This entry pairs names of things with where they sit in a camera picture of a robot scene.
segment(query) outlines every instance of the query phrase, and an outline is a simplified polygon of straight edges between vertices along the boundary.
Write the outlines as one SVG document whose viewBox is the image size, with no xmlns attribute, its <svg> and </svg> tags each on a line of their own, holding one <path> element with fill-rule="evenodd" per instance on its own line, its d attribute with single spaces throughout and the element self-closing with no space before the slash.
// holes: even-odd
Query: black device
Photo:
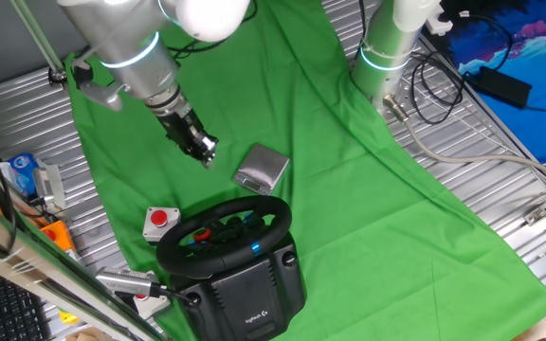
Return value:
<svg viewBox="0 0 546 341">
<path fill-rule="evenodd" d="M 180 306 L 197 339 L 264 341 L 287 330 L 306 301 L 291 222 L 282 199 L 252 196 L 203 211 L 163 236 L 157 261 L 185 298 Z M 193 241 L 184 244 L 188 235 Z"/>
<path fill-rule="evenodd" d="M 0 341 L 47 340 L 39 298 L 0 278 Z"/>
<path fill-rule="evenodd" d="M 487 66 L 480 68 L 478 81 L 473 83 L 473 86 L 481 93 L 519 109 L 528 105 L 528 97 L 530 90 L 532 90 L 532 85 L 527 82 L 507 76 Z"/>
</svg>

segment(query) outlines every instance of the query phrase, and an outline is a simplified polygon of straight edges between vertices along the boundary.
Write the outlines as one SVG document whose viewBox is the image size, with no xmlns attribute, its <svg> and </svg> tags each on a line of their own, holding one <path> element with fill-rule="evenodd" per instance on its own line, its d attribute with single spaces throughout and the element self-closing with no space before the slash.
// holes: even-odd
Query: green fabric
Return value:
<svg viewBox="0 0 546 341">
<path fill-rule="evenodd" d="M 274 195 L 292 207 L 307 290 L 279 340 L 509 340 L 546 315 L 546 288 L 515 252 L 393 140 L 355 89 L 319 0 L 258 0 L 224 44 L 182 60 L 183 91 L 220 139 L 213 170 L 182 154 L 142 102 L 114 113 L 70 81 L 100 198 L 131 268 L 154 269 L 148 206 L 185 217 L 250 195 L 231 181 L 250 147 L 288 155 Z M 168 45 L 188 38 L 162 31 Z M 96 80 L 111 76 L 95 60 Z M 159 318 L 192 340 L 181 313 Z"/>
</svg>

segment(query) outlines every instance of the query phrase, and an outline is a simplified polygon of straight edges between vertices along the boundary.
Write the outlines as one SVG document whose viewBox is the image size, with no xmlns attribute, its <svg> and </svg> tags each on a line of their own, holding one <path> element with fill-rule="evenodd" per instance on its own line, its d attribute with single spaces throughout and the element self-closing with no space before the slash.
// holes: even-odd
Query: steering wheel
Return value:
<svg viewBox="0 0 546 341">
<path fill-rule="evenodd" d="M 252 212 L 243 220 L 232 217 L 225 224 L 220 222 L 246 211 Z M 269 226 L 263 220 L 266 215 L 275 216 Z M 250 196 L 229 200 L 170 229 L 157 246 L 157 261 L 172 275 L 208 278 L 267 252 L 288 232 L 291 223 L 290 206 L 280 198 Z M 180 245 L 195 232 L 193 243 Z"/>
</svg>

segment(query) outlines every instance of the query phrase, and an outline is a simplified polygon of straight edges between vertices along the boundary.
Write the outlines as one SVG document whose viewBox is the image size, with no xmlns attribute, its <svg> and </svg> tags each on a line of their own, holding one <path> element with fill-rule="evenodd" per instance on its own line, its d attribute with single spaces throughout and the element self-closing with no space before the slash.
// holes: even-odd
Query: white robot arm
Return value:
<svg viewBox="0 0 546 341">
<path fill-rule="evenodd" d="M 163 44 L 158 29 L 179 24 L 205 42 L 226 39 L 242 23 L 249 0 L 58 0 L 66 16 L 90 49 L 74 62 L 80 90 L 113 110 L 121 109 L 118 91 L 144 100 L 168 134 L 186 154 L 208 166 L 218 140 L 201 121 L 175 81 L 178 65 Z M 92 53 L 115 82 L 91 81 L 84 61 Z"/>
<path fill-rule="evenodd" d="M 203 42 L 226 39 L 242 23 L 250 0 L 58 0 L 90 49 L 73 62 L 80 90 L 90 99 L 121 109 L 118 91 L 144 100 L 168 138 L 186 154 L 208 166 L 218 140 L 201 121 L 175 81 L 178 65 L 162 43 L 158 29 L 180 25 Z M 382 108 L 393 93 L 421 28 L 440 0 L 381 0 L 370 21 L 352 79 L 359 90 Z M 92 53 L 115 82 L 107 87 L 91 81 L 84 61 Z"/>
</svg>

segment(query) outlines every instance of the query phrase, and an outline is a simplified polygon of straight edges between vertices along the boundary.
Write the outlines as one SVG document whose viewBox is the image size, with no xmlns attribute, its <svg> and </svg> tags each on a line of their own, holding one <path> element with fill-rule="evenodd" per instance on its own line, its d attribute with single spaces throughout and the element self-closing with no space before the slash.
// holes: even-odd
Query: metal grating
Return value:
<svg viewBox="0 0 546 341">
<path fill-rule="evenodd" d="M 351 59 L 362 33 L 357 0 L 326 0 L 322 4 L 345 55 Z M 368 17 L 377 4 L 366 1 Z M 431 85 L 436 84 L 433 88 L 438 94 L 452 96 L 452 84 L 435 69 L 428 68 L 425 75 Z M 409 80 L 407 72 L 403 82 Z M 418 91 L 422 91 L 417 80 Z M 445 111 L 444 106 L 427 96 L 417 97 L 425 116 L 439 119 Z M 467 156 L 524 149 L 494 114 L 486 114 L 473 99 L 465 99 L 446 122 L 437 126 L 423 123 L 413 114 L 406 98 L 400 99 L 405 102 L 417 133 L 437 153 Z M 546 219 L 533 226 L 523 220 L 533 207 L 546 201 L 546 184 L 539 174 L 506 162 L 436 162 L 422 155 L 404 127 L 389 113 L 381 114 L 397 142 L 502 236 L 546 285 Z M 72 222 L 69 228 L 89 271 L 94 273 L 102 266 L 127 267 L 83 155 L 68 93 L 61 86 L 50 86 L 46 70 L 0 84 L 0 155 L 9 158 L 24 152 L 60 166 L 66 214 Z M 50 319 L 52 339 L 61 339 L 76 327 L 64 325 L 51 304 L 45 304 L 44 309 Z"/>
<path fill-rule="evenodd" d="M 85 161 L 68 92 L 48 83 L 46 69 L 0 84 L 0 156 L 25 152 L 60 166 L 69 230 L 88 270 L 127 266 Z M 44 311 L 52 339 L 79 326 L 65 325 L 52 304 Z"/>
</svg>

